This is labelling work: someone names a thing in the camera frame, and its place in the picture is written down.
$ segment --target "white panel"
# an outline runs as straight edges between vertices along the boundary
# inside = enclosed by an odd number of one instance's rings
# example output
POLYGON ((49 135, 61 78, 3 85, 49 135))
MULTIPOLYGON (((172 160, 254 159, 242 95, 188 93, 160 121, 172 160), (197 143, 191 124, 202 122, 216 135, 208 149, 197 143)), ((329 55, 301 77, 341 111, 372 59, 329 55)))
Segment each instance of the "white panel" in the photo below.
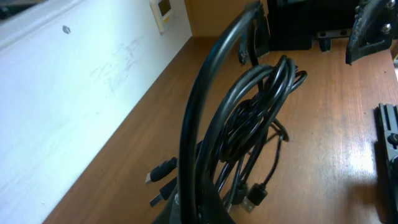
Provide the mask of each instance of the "white panel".
POLYGON ((147 0, 69 3, 0 27, 0 223, 44 221, 191 36, 183 0, 163 35, 147 0))

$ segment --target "wooden table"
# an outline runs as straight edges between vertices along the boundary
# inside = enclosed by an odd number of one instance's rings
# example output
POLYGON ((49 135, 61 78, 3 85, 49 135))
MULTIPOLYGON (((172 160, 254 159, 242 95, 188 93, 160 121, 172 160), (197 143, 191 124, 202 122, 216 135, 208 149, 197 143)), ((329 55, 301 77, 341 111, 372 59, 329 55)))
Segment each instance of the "wooden table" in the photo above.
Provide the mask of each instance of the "wooden table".
MULTIPOLYGON (((182 118, 193 81, 214 39, 191 38, 120 125, 45 223, 150 223, 165 203, 149 205, 173 178, 145 185, 146 174, 178 155, 182 118)), ((346 40, 332 51, 273 52, 308 72, 278 114, 290 141, 283 143, 268 196, 250 215, 233 208, 237 223, 379 223, 385 212, 377 189, 373 109, 398 103, 398 83, 389 51, 345 64, 346 40)), ((201 139, 220 101, 247 70, 236 51, 216 78, 201 121, 201 139)), ((263 150, 249 186, 264 180, 276 142, 263 150)))

